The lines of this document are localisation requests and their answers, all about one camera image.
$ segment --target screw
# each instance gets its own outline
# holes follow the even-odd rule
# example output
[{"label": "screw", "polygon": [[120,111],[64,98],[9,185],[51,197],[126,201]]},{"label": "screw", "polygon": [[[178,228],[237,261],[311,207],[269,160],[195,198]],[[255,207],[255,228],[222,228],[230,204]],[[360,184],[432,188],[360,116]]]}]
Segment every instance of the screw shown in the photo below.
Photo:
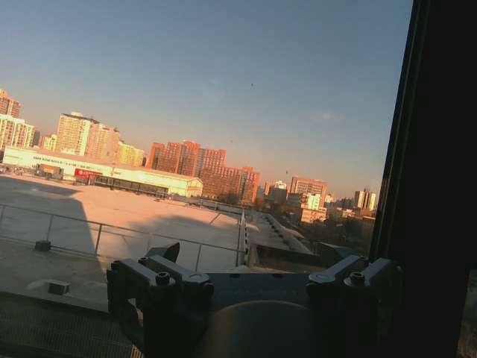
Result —
[{"label": "screw", "polygon": [[171,275],[168,272],[160,272],[156,275],[156,283],[158,286],[164,286],[169,283]]},{"label": "screw", "polygon": [[351,272],[350,279],[353,285],[362,285],[364,283],[364,275],[361,272]]}]

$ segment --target building facade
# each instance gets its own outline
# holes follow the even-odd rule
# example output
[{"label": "building facade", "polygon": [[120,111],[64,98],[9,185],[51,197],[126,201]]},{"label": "building facade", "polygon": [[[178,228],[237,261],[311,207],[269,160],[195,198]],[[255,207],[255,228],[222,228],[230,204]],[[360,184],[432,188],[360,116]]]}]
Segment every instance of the building facade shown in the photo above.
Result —
[{"label": "building facade", "polygon": [[306,209],[318,210],[321,204],[320,194],[309,194],[306,199]]},{"label": "building facade", "polygon": [[194,142],[153,143],[147,167],[199,177],[203,181],[203,194],[209,198],[234,194],[239,200],[252,203],[259,186],[259,173],[253,168],[226,167],[225,156],[225,150],[201,148]]},{"label": "building facade", "polygon": [[144,151],[119,141],[116,162],[127,166],[142,166]]},{"label": "building facade", "polygon": [[355,208],[374,210],[376,207],[376,193],[365,189],[355,192]]},{"label": "building facade", "polygon": [[73,155],[85,155],[89,130],[99,122],[84,117],[81,113],[62,113],[57,129],[57,145],[55,150]]},{"label": "building facade", "polygon": [[203,195],[219,198],[220,195],[234,194],[240,201],[253,203],[259,186],[260,174],[252,168],[229,168],[222,166],[202,171]]},{"label": "building facade", "polygon": [[6,147],[30,148],[33,146],[35,127],[24,119],[0,114],[0,151]]},{"label": "building facade", "polygon": [[92,123],[86,141],[85,157],[113,162],[118,155],[120,133],[102,123]]},{"label": "building facade", "polygon": [[20,118],[20,102],[8,95],[5,89],[0,88],[0,114]]},{"label": "building facade", "polygon": [[270,189],[274,187],[271,181],[265,181],[265,188],[263,189],[264,195],[270,195]]},{"label": "building facade", "polygon": [[306,224],[313,224],[316,221],[324,221],[326,220],[326,209],[321,207],[318,210],[306,209],[303,208],[301,210],[301,222],[305,222]]},{"label": "building facade", "polygon": [[33,135],[33,146],[40,145],[41,133],[40,131],[35,131]]},{"label": "building facade", "polygon": [[47,151],[56,151],[57,150],[57,135],[51,134],[49,136],[42,136],[40,141],[40,148]]},{"label": "building facade", "polygon": [[202,170],[204,169],[211,169],[214,171],[225,166],[225,154],[226,151],[224,149],[201,148],[199,150],[197,176],[200,178]]},{"label": "building facade", "polygon": [[63,169],[65,180],[75,180],[77,170],[82,170],[99,173],[108,178],[127,180],[132,183],[160,186],[166,189],[168,194],[178,194],[186,197],[202,194],[203,185],[199,178],[158,172],[142,167],[117,166],[77,155],[51,153],[40,148],[19,149],[7,147],[4,153],[4,163],[23,168],[35,168],[39,164],[57,166]]},{"label": "building facade", "polygon": [[324,181],[316,179],[307,179],[293,177],[291,179],[290,192],[296,194],[319,194],[322,198],[326,197],[327,184]]}]

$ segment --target signboard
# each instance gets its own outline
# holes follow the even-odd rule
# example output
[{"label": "signboard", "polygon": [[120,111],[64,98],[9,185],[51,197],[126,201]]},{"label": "signboard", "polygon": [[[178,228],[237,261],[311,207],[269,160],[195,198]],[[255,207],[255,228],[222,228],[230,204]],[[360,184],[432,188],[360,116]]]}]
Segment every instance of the signboard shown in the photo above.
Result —
[{"label": "signboard", "polygon": [[89,178],[91,176],[102,175],[103,173],[100,172],[92,172],[91,170],[85,169],[75,169],[75,177],[77,178]]}]

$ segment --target blue sky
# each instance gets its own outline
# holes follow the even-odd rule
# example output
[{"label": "blue sky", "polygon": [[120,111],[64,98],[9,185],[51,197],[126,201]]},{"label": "blue sky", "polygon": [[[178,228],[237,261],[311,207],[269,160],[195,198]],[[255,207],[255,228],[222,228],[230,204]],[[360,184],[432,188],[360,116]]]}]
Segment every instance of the blue sky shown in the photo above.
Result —
[{"label": "blue sky", "polygon": [[44,134],[199,142],[264,180],[378,190],[411,1],[10,1],[0,87]]}]

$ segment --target flat roof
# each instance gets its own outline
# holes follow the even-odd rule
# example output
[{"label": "flat roof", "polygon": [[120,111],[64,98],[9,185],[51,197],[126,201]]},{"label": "flat roof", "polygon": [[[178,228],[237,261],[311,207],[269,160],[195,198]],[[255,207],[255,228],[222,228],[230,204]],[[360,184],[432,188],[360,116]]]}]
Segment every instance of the flat roof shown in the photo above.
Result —
[{"label": "flat roof", "polygon": [[93,123],[99,123],[99,121],[97,121],[96,119],[89,118],[89,117],[75,116],[74,114],[68,114],[68,113],[61,113],[61,115],[71,117],[71,118],[76,118],[76,119],[85,119]]},{"label": "flat roof", "polygon": [[202,181],[197,177],[189,177],[188,175],[182,175],[182,174],[176,174],[176,173],[170,173],[170,172],[162,172],[160,170],[146,168],[144,166],[128,166],[128,165],[125,165],[125,164],[115,164],[115,163],[111,163],[107,160],[99,160],[99,159],[84,157],[84,156],[81,156],[81,155],[65,154],[65,153],[60,153],[58,151],[47,151],[46,149],[43,149],[43,148],[23,149],[23,148],[12,147],[12,149],[15,149],[17,151],[30,151],[30,152],[34,152],[34,153],[38,153],[38,154],[48,155],[49,157],[70,159],[70,160],[75,160],[75,161],[83,162],[83,163],[93,163],[93,164],[99,164],[99,165],[103,165],[103,166],[114,166],[114,168],[117,168],[117,169],[127,169],[127,170],[148,172],[148,173],[151,173],[151,174],[160,175],[160,176],[169,177],[169,178],[178,178],[178,179],[185,179],[185,180],[196,179],[196,180],[199,180],[202,183]]}]

